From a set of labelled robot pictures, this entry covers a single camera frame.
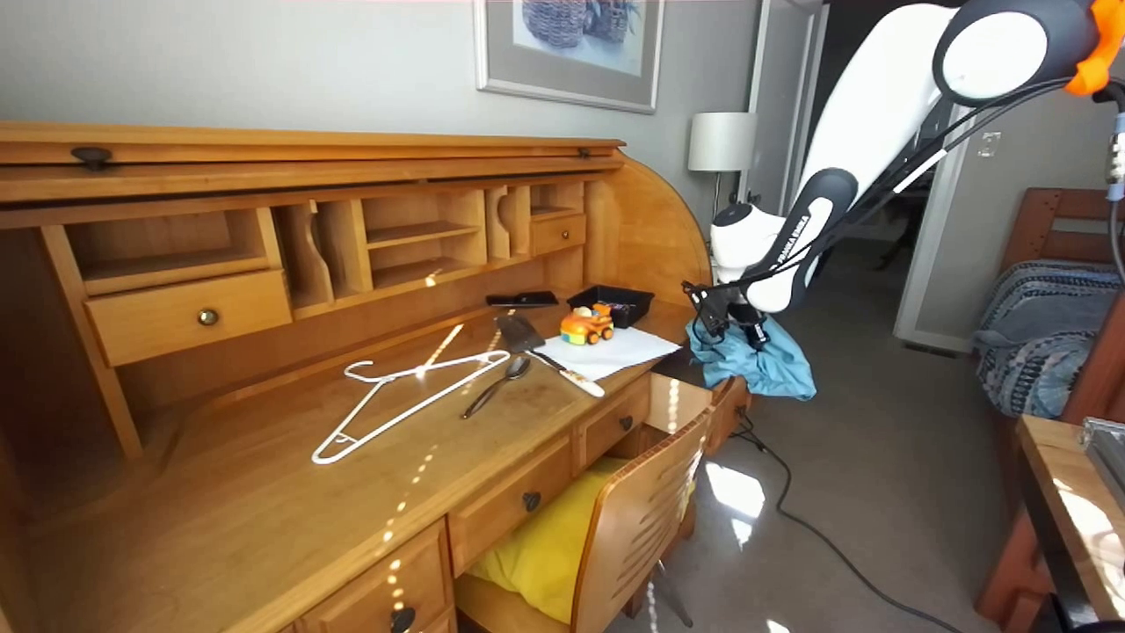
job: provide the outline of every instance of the lamp shade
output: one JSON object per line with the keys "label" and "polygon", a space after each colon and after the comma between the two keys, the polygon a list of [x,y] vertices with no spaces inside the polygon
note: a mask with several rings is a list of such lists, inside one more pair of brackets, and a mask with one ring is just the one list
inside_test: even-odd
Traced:
{"label": "lamp shade", "polygon": [[750,113],[696,113],[689,139],[693,171],[741,171],[754,144]]}

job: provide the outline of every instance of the yellow cushion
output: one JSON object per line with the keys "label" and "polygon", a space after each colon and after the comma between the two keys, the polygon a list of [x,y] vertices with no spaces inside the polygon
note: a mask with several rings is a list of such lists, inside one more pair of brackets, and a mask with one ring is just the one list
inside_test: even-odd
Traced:
{"label": "yellow cushion", "polygon": [[569,622],[578,566],[593,518],[593,500],[620,459],[597,459],[561,500],[493,544],[473,578],[520,594],[530,609]]}

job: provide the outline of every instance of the white paper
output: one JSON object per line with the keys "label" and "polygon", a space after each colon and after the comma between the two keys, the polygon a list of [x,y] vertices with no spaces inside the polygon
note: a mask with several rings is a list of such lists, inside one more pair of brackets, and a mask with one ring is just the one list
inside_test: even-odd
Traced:
{"label": "white paper", "polygon": [[665,342],[659,335],[646,335],[641,327],[626,327],[597,344],[569,344],[563,339],[549,339],[537,351],[554,355],[561,364],[568,364],[586,381],[606,381],[626,364],[641,364],[641,361],[671,355],[671,351],[678,351],[678,344]]}

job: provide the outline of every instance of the small drawer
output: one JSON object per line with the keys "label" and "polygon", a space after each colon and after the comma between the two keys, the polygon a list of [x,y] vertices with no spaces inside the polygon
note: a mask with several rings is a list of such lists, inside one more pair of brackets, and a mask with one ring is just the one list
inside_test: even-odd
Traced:
{"label": "small drawer", "polygon": [[283,271],[107,296],[88,309],[108,364],[288,322]]}
{"label": "small drawer", "polygon": [[652,374],[652,416],[646,426],[674,435],[678,430],[693,426],[699,416],[711,416],[715,392],[699,382],[687,382],[674,377]]}
{"label": "small drawer", "polygon": [[460,578],[486,548],[513,535],[535,509],[555,500],[569,486],[569,435],[549,442],[520,469],[505,471],[498,483],[452,518],[455,541],[455,578]]}
{"label": "small drawer", "polygon": [[302,614],[302,630],[452,630],[455,596],[448,578],[443,525],[348,579]]}
{"label": "small drawer", "polygon": [[546,215],[530,222],[530,254],[554,254],[568,247],[586,242],[586,218],[584,215]]}
{"label": "small drawer", "polygon": [[626,392],[600,404],[590,419],[578,426],[573,459],[578,471],[593,465],[606,451],[621,442],[646,419],[646,382],[636,381]]}
{"label": "small drawer", "polygon": [[750,416],[754,392],[746,389],[741,381],[728,381],[715,387],[715,404],[711,404],[711,430],[706,430],[706,446],[704,453],[722,451]]}

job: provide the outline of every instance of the blue cloth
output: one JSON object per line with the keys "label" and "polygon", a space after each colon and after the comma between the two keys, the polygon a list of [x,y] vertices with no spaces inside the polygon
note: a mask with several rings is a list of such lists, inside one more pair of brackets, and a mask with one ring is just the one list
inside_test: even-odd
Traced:
{"label": "blue cloth", "polygon": [[1116,268],[1061,260],[1008,268],[975,330],[985,396],[1001,416],[1061,419],[1120,290]]}
{"label": "blue cloth", "polygon": [[813,400],[815,381],[801,344],[766,317],[766,344],[754,348],[740,322],[725,339],[711,339],[696,321],[689,322],[693,355],[704,361],[704,382],[719,387],[741,377],[750,392]]}

